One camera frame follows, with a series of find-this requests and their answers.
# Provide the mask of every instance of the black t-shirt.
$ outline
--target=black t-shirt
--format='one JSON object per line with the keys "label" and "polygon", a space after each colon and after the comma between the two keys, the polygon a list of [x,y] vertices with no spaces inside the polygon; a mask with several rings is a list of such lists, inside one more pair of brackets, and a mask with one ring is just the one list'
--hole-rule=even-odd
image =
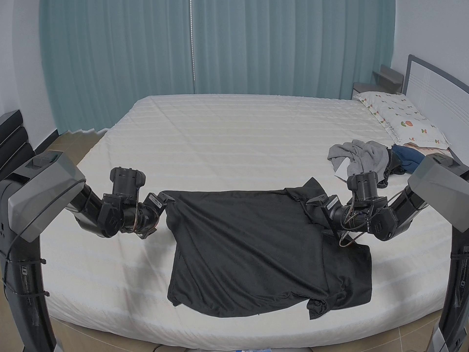
{"label": "black t-shirt", "polygon": [[177,242],[168,299],[216,317],[243,317],[309,299],[310,319],[365,304],[372,293],[366,245],[340,248],[311,178],[278,191],[165,191]]}

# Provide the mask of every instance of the white sticker label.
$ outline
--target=white sticker label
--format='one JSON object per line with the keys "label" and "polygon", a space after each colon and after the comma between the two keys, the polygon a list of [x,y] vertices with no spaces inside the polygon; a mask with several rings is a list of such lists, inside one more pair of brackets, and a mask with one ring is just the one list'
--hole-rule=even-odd
{"label": "white sticker label", "polygon": [[334,206],[337,202],[339,202],[339,197],[335,197],[330,204],[327,205],[327,209],[330,210],[332,206]]}
{"label": "white sticker label", "polygon": [[163,207],[163,204],[162,204],[160,201],[158,201],[158,200],[153,196],[153,194],[150,194],[148,197],[149,197],[149,199],[150,199],[151,202],[155,203],[156,206],[158,206],[159,208],[162,208],[162,207]]}

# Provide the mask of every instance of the headboard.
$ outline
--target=headboard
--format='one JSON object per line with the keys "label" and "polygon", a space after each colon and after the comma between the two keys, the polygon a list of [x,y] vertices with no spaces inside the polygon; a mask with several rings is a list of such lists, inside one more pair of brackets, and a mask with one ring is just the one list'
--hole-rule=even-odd
{"label": "headboard", "polygon": [[450,149],[469,164],[469,86],[430,63],[409,55],[402,92],[445,134]]}
{"label": "headboard", "polygon": [[0,116],[0,181],[34,156],[19,110]]}

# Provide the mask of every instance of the floral pillowcase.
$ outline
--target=floral pillowcase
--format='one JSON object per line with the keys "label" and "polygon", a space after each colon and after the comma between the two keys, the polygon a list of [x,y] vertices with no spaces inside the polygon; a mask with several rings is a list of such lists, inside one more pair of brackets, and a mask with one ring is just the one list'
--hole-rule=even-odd
{"label": "floral pillowcase", "polygon": [[423,117],[404,94],[367,91],[355,98],[375,115],[396,144],[448,149],[443,132]]}

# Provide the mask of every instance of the tile floor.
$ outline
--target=tile floor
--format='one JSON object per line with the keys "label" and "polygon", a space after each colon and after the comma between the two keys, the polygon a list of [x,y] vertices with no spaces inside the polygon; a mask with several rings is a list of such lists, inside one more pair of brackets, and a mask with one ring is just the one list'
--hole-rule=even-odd
{"label": "tile floor", "polygon": [[[86,153],[101,139],[104,133],[94,132],[65,133],[51,144],[49,149],[64,151],[78,164]],[[383,332],[372,337],[349,343],[323,347],[313,347],[313,352],[416,352],[425,351],[434,324],[441,311],[429,314],[407,325]],[[159,346],[158,344],[128,339],[118,335],[87,329],[61,320],[52,320],[54,332],[61,339],[67,352],[103,351],[103,352],[184,352],[182,347]],[[0,351],[20,352],[22,343],[11,316],[8,303],[0,296]],[[468,342],[460,349],[468,352]]]}

